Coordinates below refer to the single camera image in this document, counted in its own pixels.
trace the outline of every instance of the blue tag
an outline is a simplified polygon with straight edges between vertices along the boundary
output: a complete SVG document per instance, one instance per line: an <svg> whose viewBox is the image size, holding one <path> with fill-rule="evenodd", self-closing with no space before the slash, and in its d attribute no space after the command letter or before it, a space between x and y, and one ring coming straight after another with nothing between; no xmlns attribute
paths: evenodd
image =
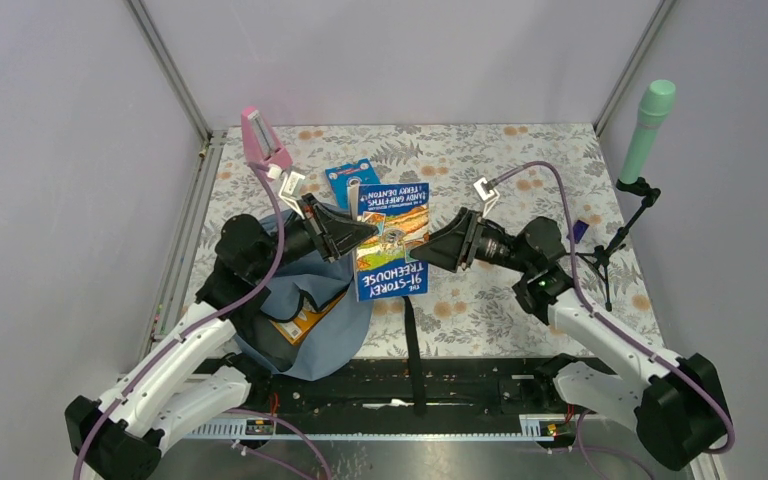
<svg viewBox="0 0 768 480"><path fill-rule="evenodd" d="M331 190L337 197L337 205L345 210L349 209L349 200L346 193L350 185L357 182L358 185L378 185L378 175L369 163L369 159L361 159L356 163L347 163L345 165L329 168L325 170L325 176L328 183L331 184Z"/></svg>
<svg viewBox="0 0 768 480"><path fill-rule="evenodd" d="M575 221L575 225L572 226L572 238L575 240L576 245L584 238L584 234L587 233L589 227L590 225L581 220Z"/></svg>

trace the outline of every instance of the black strap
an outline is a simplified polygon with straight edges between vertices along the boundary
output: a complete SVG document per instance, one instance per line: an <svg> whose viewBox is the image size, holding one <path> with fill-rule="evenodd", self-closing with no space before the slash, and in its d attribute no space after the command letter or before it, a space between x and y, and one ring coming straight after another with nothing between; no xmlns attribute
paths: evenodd
<svg viewBox="0 0 768 480"><path fill-rule="evenodd" d="M416 334L416 317L410 298L402 297L405 301L405 339L408 343L408 372L413 388L413 411L417 415L425 415L428 410L425 397L425 375L422 373L422 358L419 355L419 338Z"/></svg>

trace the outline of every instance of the blue cloth bag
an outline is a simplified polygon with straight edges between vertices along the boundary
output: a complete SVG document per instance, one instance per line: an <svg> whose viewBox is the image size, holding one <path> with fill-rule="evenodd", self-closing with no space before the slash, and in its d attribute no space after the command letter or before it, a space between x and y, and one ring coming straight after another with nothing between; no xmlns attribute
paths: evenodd
<svg viewBox="0 0 768 480"><path fill-rule="evenodd" d="M286 221L295 213L285 210L281 215ZM267 232L276 229L274 215L260 223ZM372 316L372 302L357 300L352 263L350 255L328 263L313 252L278 269L267 283L271 293L261 307L261 315L252 320L245 338L236 337L243 353L273 374L302 380L320 379L348 363L363 345ZM318 311L342 292L345 295L297 347L271 325L270 320L295 318L305 299Z"/></svg>

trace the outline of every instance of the pink object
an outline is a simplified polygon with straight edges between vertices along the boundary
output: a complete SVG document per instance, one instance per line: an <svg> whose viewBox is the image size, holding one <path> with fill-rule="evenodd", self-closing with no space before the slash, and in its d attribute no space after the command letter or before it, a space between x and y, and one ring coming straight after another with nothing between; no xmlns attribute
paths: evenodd
<svg viewBox="0 0 768 480"><path fill-rule="evenodd" d="M284 144L275 135L275 130L272 130L272 126L257 108L248 107L243 110L240 125L243 130L243 153L247 163L274 164L282 169L293 165L290 152L284 148Z"/></svg>

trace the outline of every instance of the orange object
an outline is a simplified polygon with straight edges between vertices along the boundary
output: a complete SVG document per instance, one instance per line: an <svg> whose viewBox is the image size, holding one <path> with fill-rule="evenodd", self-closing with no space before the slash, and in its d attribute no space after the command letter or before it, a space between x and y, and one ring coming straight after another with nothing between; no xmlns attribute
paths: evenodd
<svg viewBox="0 0 768 480"><path fill-rule="evenodd" d="M335 305L337 305L337 302L339 302L345 294L345 292L341 293L331 303L326 305L321 312L315 312L310 309L310 304L305 301L298 316L292 321L284 323L272 322L272 325L281 332L281 335L283 335L288 342L294 346L298 346L302 343L302 340L305 339L307 334L310 333L310 330L313 329L314 325L319 323L319 321L322 320Z"/></svg>

